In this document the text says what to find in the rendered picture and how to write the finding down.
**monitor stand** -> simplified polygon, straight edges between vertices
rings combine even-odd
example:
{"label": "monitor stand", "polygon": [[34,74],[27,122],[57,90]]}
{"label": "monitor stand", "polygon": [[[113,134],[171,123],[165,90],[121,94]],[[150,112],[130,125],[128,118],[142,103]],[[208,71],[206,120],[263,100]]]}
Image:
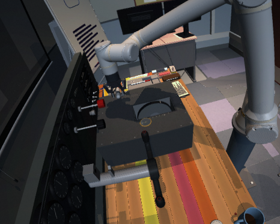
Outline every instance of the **monitor stand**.
{"label": "monitor stand", "polygon": [[176,35],[181,37],[181,38],[188,38],[188,37],[193,37],[194,35],[189,33],[189,24],[183,25],[184,27],[184,32],[177,33]]}

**red knob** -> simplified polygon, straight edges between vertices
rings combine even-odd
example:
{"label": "red knob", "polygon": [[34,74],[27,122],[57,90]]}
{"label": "red knob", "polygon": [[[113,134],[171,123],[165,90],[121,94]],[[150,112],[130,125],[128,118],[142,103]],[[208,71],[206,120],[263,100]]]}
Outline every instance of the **red knob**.
{"label": "red knob", "polygon": [[99,109],[106,107],[106,103],[105,103],[104,99],[97,101],[97,107],[99,107]]}

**mug handle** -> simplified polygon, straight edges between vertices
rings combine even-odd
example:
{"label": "mug handle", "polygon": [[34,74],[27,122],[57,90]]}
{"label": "mug handle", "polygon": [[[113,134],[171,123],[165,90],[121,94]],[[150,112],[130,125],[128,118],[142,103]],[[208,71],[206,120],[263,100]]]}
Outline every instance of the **mug handle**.
{"label": "mug handle", "polygon": [[239,224],[240,222],[244,222],[244,219],[240,219],[234,222],[234,224]]}

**dark gray console box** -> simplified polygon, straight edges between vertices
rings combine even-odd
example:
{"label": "dark gray console box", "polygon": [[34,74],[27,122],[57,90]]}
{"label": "dark gray console box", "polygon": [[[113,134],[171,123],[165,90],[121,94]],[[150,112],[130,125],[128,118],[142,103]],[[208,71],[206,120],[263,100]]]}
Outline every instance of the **dark gray console box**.
{"label": "dark gray console box", "polygon": [[[141,120],[137,120],[135,110],[139,109],[135,107],[156,104],[156,100],[164,100],[161,103],[164,107],[170,106],[172,111],[160,115],[152,112],[151,124],[143,127]],[[192,146],[193,122],[171,82],[131,90],[118,100],[108,96],[105,103],[106,107],[98,111],[97,118],[105,120],[106,128],[97,134],[97,149],[108,165],[147,159],[141,137],[143,130],[150,135],[154,157]]]}

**blue mug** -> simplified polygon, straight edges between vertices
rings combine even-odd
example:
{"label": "blue mug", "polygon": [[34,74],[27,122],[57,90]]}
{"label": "blue mug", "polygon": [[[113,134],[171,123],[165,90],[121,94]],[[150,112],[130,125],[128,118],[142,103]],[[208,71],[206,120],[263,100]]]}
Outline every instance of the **blue mug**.
{"label": "blue mug", "polygon": [[238,220],[234,222],[234,224],[239,223],[264,224],[264,214],[255,207],[249,207],[244,213],[239,215]]}

